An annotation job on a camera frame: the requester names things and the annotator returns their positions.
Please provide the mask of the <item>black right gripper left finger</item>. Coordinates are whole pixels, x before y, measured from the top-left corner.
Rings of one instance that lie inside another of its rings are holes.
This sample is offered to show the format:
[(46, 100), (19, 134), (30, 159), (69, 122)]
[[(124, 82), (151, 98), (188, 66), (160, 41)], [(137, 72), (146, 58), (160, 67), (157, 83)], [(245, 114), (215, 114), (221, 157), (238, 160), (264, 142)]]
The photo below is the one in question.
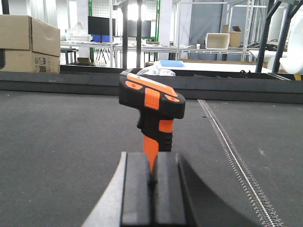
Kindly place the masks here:
[(82, 226), (150, 226), (149, 180), (146, 155), (122, 152), (111, 181)]

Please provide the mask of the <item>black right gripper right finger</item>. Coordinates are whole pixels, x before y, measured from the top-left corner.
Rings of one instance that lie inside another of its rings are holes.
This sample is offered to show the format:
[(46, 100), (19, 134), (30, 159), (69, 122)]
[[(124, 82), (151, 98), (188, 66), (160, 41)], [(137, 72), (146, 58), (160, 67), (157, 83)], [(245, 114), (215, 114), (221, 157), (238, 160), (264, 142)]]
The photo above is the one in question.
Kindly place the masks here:
[(195, 173), (177, 154), (161, 152), (155, 168), (156, 227), (255, 227)]

